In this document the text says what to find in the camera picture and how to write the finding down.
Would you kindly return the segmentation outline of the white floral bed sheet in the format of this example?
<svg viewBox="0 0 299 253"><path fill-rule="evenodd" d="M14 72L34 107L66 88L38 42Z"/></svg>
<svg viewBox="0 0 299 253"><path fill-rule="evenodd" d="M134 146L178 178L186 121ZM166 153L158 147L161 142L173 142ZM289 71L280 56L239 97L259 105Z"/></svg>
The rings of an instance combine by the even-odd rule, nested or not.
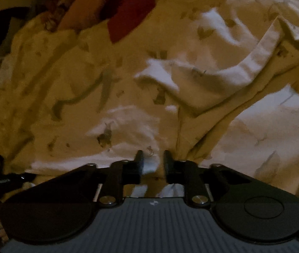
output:
<svg viewBox="0 0 299 253"><path fill-rule="evenodd" d="M226 70L252 54L274 21L299 44L299 0L155 0L142 23L117 43L107 22L121 0L108 0L92 27L57 31L73 1L61 0L24 25L0 64L5 173L34 173L37 129L60 119L59 102L98 92L93 110L100 113L116 84L143 71L149 59ZM34 174L37 184L52 178Z"/></svg>

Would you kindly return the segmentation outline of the dark red cloth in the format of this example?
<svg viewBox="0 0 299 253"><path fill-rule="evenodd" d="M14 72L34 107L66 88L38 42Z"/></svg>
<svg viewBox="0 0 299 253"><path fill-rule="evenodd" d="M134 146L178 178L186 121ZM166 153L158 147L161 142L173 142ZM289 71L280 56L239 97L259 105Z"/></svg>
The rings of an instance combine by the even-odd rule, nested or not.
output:
<svg viewBox="0 0 299 253"><path fill-rule="evenodd" d="M155 0L121 0L107 22L109 38L117 43L138 27L155 8Z"/></svg>

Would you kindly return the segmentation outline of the white floral small garment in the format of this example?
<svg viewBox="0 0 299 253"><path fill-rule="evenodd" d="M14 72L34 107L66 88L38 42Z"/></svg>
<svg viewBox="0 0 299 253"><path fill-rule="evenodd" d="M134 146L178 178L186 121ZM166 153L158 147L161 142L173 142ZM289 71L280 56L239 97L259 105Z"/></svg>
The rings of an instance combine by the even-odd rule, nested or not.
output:
<svg viewBox="0 0 299 253"><path fill-rule="evenodd" d="M116 84L105 110L93 92L59 102L60 119L36 133L30 170L58 176L86 163L107 167L144 152L133 196L181 195L164 183L163 152L201 167L222 163L295 193L299 189L299 44L274 21L237 66L211 72L180 60L149 59Z"/></svg>

